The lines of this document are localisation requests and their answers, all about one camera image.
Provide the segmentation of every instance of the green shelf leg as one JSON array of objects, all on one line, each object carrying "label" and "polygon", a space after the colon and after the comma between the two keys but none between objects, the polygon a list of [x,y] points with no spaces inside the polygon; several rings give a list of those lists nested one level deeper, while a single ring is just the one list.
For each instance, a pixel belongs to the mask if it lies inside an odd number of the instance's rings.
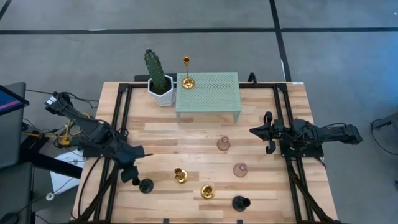
[{"label": "green shelf leg", "polygon": [[238,111],[238,112],[233,112],[233,113],[234,113],[234,124],[236,124],[236,122],[238,122],[239,115],[241,114],[241,112]]},{"label": "green shelf leg", "polygon": [[181,123],[181,113],[175,112],[177,114],[177,123]]}]

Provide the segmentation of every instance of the gold candlestick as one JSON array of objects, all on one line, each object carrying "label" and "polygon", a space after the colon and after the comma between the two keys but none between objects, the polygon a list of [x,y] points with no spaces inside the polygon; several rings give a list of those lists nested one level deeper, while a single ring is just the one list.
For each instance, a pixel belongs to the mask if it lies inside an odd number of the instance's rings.
[{"label": "gold candlestick", "polygon": [[187,69],[187,77],[182,80],[182,86],[186,89],[192,89],[195,86],[195,81],[189,77],[188,73],[188,66],[191,62],[191,58],[189,56],[184,56],[182,60],[185,64],[185,68]]},{"label": "gold candlestick", "polygon": [[216,195],[216,190],[211,185],[206,185],[201,189],[201,196],[204,199],[212,199]]},{"label": "gold candlestick", "polygon": [[179,184],[185,183],[188,180],[187,172],[181,168],[175,168],[174,180]]}]

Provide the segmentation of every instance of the green table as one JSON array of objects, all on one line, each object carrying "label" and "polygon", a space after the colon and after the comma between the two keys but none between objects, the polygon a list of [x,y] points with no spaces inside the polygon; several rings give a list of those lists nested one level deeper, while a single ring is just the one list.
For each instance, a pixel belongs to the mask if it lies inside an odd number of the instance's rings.
[{"label": "green table", "polygon": [[242,110],[238,73],[190,73],[189,76],[195,81],[195,87],[190,90],[182,87],[187,74],[177,74],[175,112],[178,123],[181,113],[232,113],[234,123],[238,121]]}]

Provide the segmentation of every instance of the white hexagonal pot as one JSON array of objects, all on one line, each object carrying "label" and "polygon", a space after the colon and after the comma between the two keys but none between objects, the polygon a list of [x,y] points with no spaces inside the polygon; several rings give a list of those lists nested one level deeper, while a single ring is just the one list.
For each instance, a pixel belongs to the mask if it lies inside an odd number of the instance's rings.
[{"label": "white hexagonal pot", "polygon": [[148,80],[148,93],[150,93],[154,97],[156,103],[159,106],[171,106],[175,99],[175,88],[173,84],[173,78],[168,75],[164,75],[164,77],[169,79],[169,83],[171,84],[171,89],[165,92],[163,95],[158,95],[156,93],[153,93],[149,88],[150,83],[152,82],[152,79],[150,79]]}]

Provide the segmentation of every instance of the cactus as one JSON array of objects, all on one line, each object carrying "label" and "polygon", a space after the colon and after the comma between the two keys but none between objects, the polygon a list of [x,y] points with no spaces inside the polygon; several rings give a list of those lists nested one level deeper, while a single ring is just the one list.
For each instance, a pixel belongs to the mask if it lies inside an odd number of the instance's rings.
[{"label": "cactus", "polygon": [[159,57],[151,49],[146,49],[144,58],[153,83],[151,90],[158,95],[164,94],[169,88]]}]

